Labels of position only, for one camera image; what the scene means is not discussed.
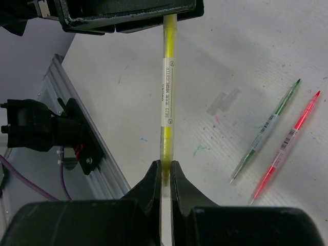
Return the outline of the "aluminium table edge rail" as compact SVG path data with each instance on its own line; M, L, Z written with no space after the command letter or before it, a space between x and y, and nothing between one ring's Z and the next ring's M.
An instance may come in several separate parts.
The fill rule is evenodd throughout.
M40 200L119 199L129 185L54 55L35 99L1 102L5 220Z

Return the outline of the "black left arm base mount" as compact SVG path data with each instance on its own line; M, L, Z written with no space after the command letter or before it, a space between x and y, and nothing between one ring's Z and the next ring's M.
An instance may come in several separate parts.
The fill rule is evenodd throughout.
M7 147L25 147L47 152L52 147L71 148L83 173L88 175L99 166L103 149L90 122L77 100L64 102L61 115L55 114L44 103L32 99L9 99L1 104L7 111L7 125L1 132L8 136Z

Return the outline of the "clear pink pen cap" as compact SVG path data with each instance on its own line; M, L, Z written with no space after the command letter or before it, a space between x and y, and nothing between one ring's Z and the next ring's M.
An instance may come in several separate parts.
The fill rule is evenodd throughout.
M221 110L225 111L229 108L229 106L233 103L233 101L236 99L238 94L240 93L240 90L235 88L233 89L224 99L222 105L221 105Z

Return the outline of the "green highlighter pen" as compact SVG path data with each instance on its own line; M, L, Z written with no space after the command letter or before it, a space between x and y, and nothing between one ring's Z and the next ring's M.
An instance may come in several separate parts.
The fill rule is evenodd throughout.
M298 79L287 91L286 95L281 99L276 109L270 114L269 118L266 120L265 124L262 126L260 132L257 134L256 138L253 140L249 150L245 153L244 157L240 160L239 164L235 168L234 172L230 178L230 184L233 183L237 177L242 173L242 171L247 167L248 164L252 162L256 154L261 150L263 145L266 143L268 137L275 129L278 124L282 113L287 108L289 103L292 101L298 87L301 84L301 78Z

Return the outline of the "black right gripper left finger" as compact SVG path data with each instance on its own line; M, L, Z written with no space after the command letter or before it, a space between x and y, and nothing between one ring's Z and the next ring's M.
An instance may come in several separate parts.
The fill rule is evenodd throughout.
M120 199L27 204L1 245L160 245L160 189L157 160Z

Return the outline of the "clear green pen cap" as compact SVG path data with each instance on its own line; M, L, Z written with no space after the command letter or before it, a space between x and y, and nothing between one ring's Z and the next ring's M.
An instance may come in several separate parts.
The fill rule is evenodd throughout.
M228 107L228 95L222 92L214 99L212 104L207 109L207 113L213 116L218 109L225 111Z

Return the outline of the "yellow highlighter pen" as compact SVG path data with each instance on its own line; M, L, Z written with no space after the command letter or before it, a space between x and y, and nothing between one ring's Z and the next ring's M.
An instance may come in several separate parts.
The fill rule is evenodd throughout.
M163 59L160 112L160 162L162 196L170 195L170 168L174 156L177 15L163 18Z

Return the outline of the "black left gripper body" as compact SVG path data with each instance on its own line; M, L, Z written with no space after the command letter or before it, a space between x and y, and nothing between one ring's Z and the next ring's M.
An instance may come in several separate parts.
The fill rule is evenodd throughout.
M27 22L42 18L59 22L55 1L1 0L1 27L23 36Z

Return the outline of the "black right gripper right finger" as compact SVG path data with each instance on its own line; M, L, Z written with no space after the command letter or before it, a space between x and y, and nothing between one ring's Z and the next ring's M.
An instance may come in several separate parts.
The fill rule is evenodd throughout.
M173 245L324 245L313 220L288 207L223 207L170 170Z

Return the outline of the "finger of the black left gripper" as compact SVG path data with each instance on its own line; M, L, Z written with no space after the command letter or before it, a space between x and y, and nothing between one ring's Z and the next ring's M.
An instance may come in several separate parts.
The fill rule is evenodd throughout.
M204 1L197 0L196 6L193 10L177 14L177 21L179 22L183 20L198 18L203 15L204 15ZM133 33L133 32L147 30L161 25L163 25L163 16L116 24L115 31L117 33Z
M196 1L55 1L64 31L104 35L115 25L193 10Z

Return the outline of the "pink highlighter pen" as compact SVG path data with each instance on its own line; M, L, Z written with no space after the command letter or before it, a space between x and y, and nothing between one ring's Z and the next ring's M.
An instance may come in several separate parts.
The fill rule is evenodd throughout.
M296 144L298 137L300 136L300 131L302 126L305 124L306 120L310 117L315 104L320 97L321 91L318 91L314 97L309 101L305 110L301 113L299 119L295 123L294 127L290 129L287 136L285 137L283 143L281 144L279 150L275 154L271 164L264 174L260 182L258 183L256 189L254 190L249 205L252 205L264 192L266 187L273 181L275 174L284 165L289 154L291 153L293 147Z

